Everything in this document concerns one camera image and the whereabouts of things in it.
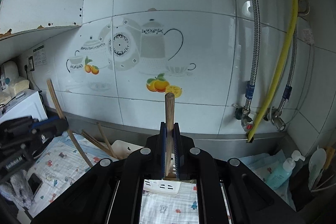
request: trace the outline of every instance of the yellow corrugated gas pipe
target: yellow corrugated gas pipe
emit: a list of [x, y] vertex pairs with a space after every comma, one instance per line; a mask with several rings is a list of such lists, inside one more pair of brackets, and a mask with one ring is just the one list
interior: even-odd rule
[[281, 49], [281, 53], [280, 53], [280, 57], [279, 57], [279, 60], [278, 60], [278, 63], [277, 63], [277, 67], [276, 67], [275, 73], [273, 75], [272, 83], [271, 83], [271, 86], [269, 87], [266, 99], [265, 99], [265, 101], [264, 101], [264, 103], [261, 107], [261, 110], [259, 111], [259, 113], [258, 113], [258, 115], [257, 115], [257, 117], [254, 121], [254, 127], [248, 133], [247, 142], [251, 141], [254, 133], [256, 132], [262, 118], [264, 117], [264, 115], [267, 111], [267, 108], [268, 108], [269, 104], [271, 103], [271, 101], [273, 99], [275, 90], [278, 86], [283, 67], [286, 63], [288, 51], [289, 51], [289, 48], [291, 46], [292, 37], [293, 37], [294, 29], [295, 29], [295, 26], [296, 26], [297, 11], [298, 11], [298, 0], [292, 0], [291, 20], [290, 20], [289, 28], [286, 32], [285, 41], [284, 41], [282, 49]]

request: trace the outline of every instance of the white sticker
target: white sticker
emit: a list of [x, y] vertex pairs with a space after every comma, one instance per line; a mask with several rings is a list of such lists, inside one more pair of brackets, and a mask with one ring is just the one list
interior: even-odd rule
[[310, 28], [303, 29], [304, 41], [307, 44], [314, 44], [313, 32]]
[[47, 63], [47, 55], [45, 54], [44, 45], [33, 49], [34, 66], [42, 66]]

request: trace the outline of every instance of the teapot handle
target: teapot handle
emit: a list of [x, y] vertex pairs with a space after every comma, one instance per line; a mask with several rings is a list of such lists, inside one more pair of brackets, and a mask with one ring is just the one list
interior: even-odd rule
[[68, 70], [68, 72], [70, 73], [70, 71], [69, 71], [69, 69], [68, 69], [68, 61], [69, 61], [69, 59], [68, 59], [67, 62], [66, 62], [66, 66], [67, 66], [67, 70]]
[[180, 48], [177, 50], [177, 52], [176, 52], [171, 58], [168, 59], [168, 61], [169, 61], [170, 59], [172, 59], [172, 58], [173, 58], [173, 57], [174, 57], [174, 56], [181, 50], [182, 45], [183, 45], [183, 34], [182, 34], [182, 32], [181, 32], [180, 30], [175, 29], [175, 28], [173, 28], [173, 29], [169, 29], [169, 30], [166, 31], [163, 35], [165, 35], [167, 32], [172, 31], [172, 30], [178, 31], [178, 32], [181, 34], [181, 36], [182, 36], [182, 42], [181, 42], [181, 46], [180, 46]]

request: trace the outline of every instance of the white appliance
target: white appliance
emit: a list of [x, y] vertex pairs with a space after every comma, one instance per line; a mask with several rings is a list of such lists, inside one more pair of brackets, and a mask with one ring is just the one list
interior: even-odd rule
[[0, 91], [8, 92], [7, 87], [11, 80], [19, 77], [19, 71], [14, 61], [3, 63], [0, 67]]
[[6, 112], [3, 115], [0, 112], [0, 123], [25, 116], [32, 116], [33, 119], [38, 119], [39, 121], [48, 118], [44, 111], [39, 93], [36, 90], [29, 89], [26, 89], [23, 92], [25, 93], [24, 96], [20, 97], [18, 100], [14, 98], [6, 105]]

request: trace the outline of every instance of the flexible metal pipe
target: flexible metal pipe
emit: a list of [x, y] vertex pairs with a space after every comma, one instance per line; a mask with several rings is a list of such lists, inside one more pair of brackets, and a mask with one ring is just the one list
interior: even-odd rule
[[281, 98], [279, 107], [277, 109], [277, 112], [279, 113], [279, 116], [281, 115], [282, 109], [284, 108], [284, 105], [285, 105], [285, 102], [286, 102], [286, 99], [287, 99], [286, 96], [285, 96], [286, 89], [287, 89], [287, 87], [290, 87], [291, 84], [292, 84], [294, 69], [295, 69], [295, 62], [296, 62], [296, 52], [297, 52], [297, 29], [296, 29], [296, 26], [295, 26], [294, 33], [293, 33], [291, 66], [289, 68], [286, 88], [285, 88], [285, 91], [283, 92], [283, 96]]
[[[253, 7], [253, 17], [254, 17], [254, 43], [253, 43], [253, 58], [252, 58], [252, 68], [250, 75], [250, 85], [255, 85], [255, 80], [258, 71], [258, 61], [259, 61], [259, 50], [260, 50], [260, 15], [259, 15], [259, 3], [258, 0], [252, 0]], [[246, 98], [245, 109], [250, 110], [252, 99]]]
[[297, 16], [299, 16], [299, 17], [304, 17], [304, 16], [307, 16], [307, 15], [309, 14], [309, 12], [310, 12], [310, 4], [309, 4], [309, 0], [306, 0], [306, 4], [307, 4], [307, 6], [306, 6], [306, 10], [305, 10], [304, 12], [298, 12], [298, 13], [297, 13]]

